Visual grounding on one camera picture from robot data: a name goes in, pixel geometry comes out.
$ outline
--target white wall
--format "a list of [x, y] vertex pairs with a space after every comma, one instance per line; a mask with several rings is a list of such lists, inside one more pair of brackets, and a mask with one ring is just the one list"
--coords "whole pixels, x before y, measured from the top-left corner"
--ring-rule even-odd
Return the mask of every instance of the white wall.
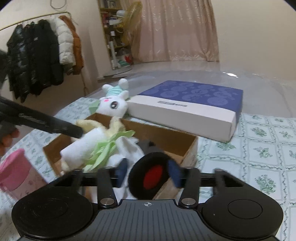
[[[12, 0], [0, 11], [0, 28], [26, 18], [56, 12], [49, 3], [50, 0]], [[64, 0], [53, 0], [52, 4], [54, 7], [61, 7]], [[74, 25], [82, 43], [83, 74], [86, 85], [92, 92], [97, 88], [97, 78], [102, 77], [105, 72], [111, 69], [97, 0], [67, 0], [66, 7], [60, 10], [69, 11], [72, 14], [72, 20], [77, 23]], [[7, 50], [6, 42], [14, 28], [15, 26], [12, 26], [0, 31], [1, 49]], [[1, 95], [13, 100], [13, 93], [9, 91], [8, 83], [3, 85]], [[38, 97], [29, 95], [24, 105], [53, 115], [82, 96], [81, 77], [65, 75], [63, 84], [43, 90]]]
[[296, 80], [296, 11], [284, 0], [211, 0], [222, 70]]

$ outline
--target finger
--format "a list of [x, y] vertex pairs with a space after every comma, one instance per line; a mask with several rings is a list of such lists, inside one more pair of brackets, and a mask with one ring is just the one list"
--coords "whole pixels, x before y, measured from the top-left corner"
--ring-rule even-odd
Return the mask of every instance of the finger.
[[3, 156], [5, 154], [5, 147], [0, 144], [0, 156]]
[[11, 133], [12, 138], [18, 138], [20, 136], [20, 131], [15, 128], [15, 130]]
[[10, 147], [12, 144], [12, 136], [7, 135], [7, 136], [2, 137], [2, 143], [5, 147]]

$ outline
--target floral tablecloth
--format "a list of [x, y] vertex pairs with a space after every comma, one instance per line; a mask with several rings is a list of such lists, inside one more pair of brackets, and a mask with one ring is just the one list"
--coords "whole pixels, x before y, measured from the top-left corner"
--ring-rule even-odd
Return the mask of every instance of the floral tablecloth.
[[[88, 106], [94, 100], [80, 98], [62, 109], [56, 117], [72, 123], [84, 119], [90, 114]], [[42, 148], [57, 135], [34, 130], [13, 146], [2, 160], [16, 149], [24, 148], [32, 165], [50, 182], [56, 177]], [[202, 172], [224, 169], [275, 199], [284, 211], [277, 238], [296, 240], [296, 230], [291, 229], [296, 226], [296, 118], [242, 114], [231, 142], [221, 143], [200, 137], [198, 145], [197, 167]], [[210, 196], [210, 188], [202, 188], [200, 202]], [[1, 241], [19, 238], [11, 220], [14, 203], [9, 196], [0, 193]]]

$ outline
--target blue box lid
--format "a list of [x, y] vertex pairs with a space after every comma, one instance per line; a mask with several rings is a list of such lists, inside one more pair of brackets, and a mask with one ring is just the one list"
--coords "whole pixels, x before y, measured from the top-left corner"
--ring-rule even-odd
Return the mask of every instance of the blue box lid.
[[235, 88], [185, 81], [165, 81], [139, 95], [216, 106], [236, 113], [242, 110], [243, 91]]

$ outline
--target orange jacket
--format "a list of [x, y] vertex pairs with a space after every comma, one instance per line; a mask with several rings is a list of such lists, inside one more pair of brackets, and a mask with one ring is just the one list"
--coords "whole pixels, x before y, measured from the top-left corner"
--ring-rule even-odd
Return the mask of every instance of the orange jacket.
[[67, 18], [65, 15], [62, 15], [59, 17], [62, 19], [68, 26], [68, 28], [71, 30], [74, 41], [73, 41], [73, 52], [76, 59], [76, 65], [73, 66], [73, 74], [80, 74], [81, 69], [83, 68], [83, 58], [81, 55], [81, 42], [78, 34], [75, 32], [76, 28], [72, 21]]

